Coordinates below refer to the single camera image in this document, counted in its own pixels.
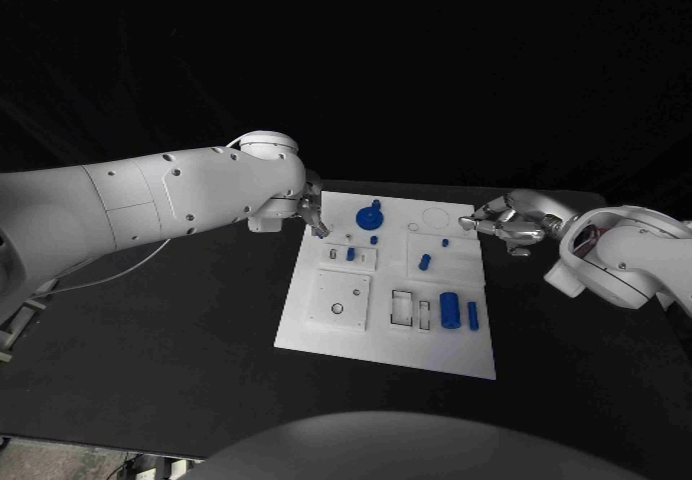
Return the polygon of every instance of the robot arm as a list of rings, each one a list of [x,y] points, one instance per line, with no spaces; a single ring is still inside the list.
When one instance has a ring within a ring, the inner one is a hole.
[[[459,222],[501,237],[515,256],[530,255],[518,245],[547,236],[560,240],[561,260],[546,280],[569,296],[589,288],[615,305],[636,309],[665,294],[692,316],[692,230],[662,213],[623,206],[580,217],[541,193],[515,190]]]
[[[213,147],[0,175],[0,321],[38,287],[94,258],[249,219],[279,232],[300,215],[313,234],[322,184],[298,144],[253,132],[241,150]]]

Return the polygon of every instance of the black tabletop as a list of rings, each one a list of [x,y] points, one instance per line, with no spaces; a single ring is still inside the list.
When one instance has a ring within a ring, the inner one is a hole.
[[[476,206],[504,190],[328,181],[326,190]],[[580,210],[599,195],[553,192]],[[498,380],[275,348],[305,225],[176,239],[127,277],[57,295],[0,370],[0,433],[207,457],[289,421],[355,410],[462,417],[652,477],[688,470],[692,368],[657,301],[638,311],[543,279],[557,244],[514,258],[484,236]],[[65,280],[103,278],[155,245]]]

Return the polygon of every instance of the blue cylinder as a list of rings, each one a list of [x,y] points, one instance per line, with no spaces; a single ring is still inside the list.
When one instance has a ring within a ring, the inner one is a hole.
[[[432,259],[430,255],[426,254],[426,255],[423,256],[423,258],[422,258],[422,263],[419,264],[419,268],[420,268],[422,270],[427,270],[427,269],[429,269],[430,259]]]
[[[462,316],[459,314],[459,296],[453,292],[440,295],[440,313],[443,328],[460,328]]]
[[[380,200],[375,200],[373,202],[373,206],[365,207],[360,210],[357,214],[357,223],[364,230],[377,230],[383,226],[386,216],[383,215],[380,209]]]
[[[476,302],[469,302],[469,329],[479,329],[479,312],[476,310]]]

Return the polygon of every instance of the white plastic board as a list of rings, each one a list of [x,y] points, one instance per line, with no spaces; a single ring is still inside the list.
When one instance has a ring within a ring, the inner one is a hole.
[[[386,221],[367,231],[357,224],[357,213],[375,199]],[[275,346],[495,380],[481,243],[476,232],[466,232],[458,222],[473,206],[335,192],[324,192],[322,202],[332,234],[321,239],[306,228]],[[349,247],[357,256],[345,261]],[[426,271],[419,268],[424,253],[432,256]],[[368,285],[368,294],[364,289],[354,295],[358,281]],[[394,291],[404,292],[397,303]],[[442,327],[445,292],[460,298],[462,328],[455,330]],[[401,303],[409,298],[411,310]],[[478,305],[478,331],[469,329],[468,302]],[[342,305],[335,307],[339,314],[332,313],[335,304]],[[393,325],[393,307],[398,317],[411,311],[411,326],[406,321]],[[365,325],[358,325],[362,308]]]

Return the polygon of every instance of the white cable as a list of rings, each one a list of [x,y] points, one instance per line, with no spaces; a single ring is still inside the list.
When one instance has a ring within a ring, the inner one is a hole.
[[[231,148],[241,140],[241,138],[247,135],[247,133],[244,133],[228,145],[227,145],[227,148]]]
[[[113,277],[104,278],[103,280],[99,280],[96,282],[86,283],[84,285],[77,285],[76,287],[61,288],[58,290],[52,290],[51,292],[40,293],[37,295],[32,295],[29,297],[29,300],[34,300],[40,297],[45,297],[47,295],[55,295],[57,293],[68,292],[70,290],[77,290],[78,288],[93,287],[94,285],[99,285],[100,283],[106,283],[110,280],[116,280],[119,277],[126,275],[126,273],[130,273],[136,268],[139,268],[142,265],[145,265],[145,263],[149,262],[152,257],[162,251],[162,248],[168,245],[169,242],[171,242],[171,238],[169,238],[169,240],[166,240],[163,242],[162,246],[155,250],[155,253],[135,267],[130,267],[125,272],[120,272]]]

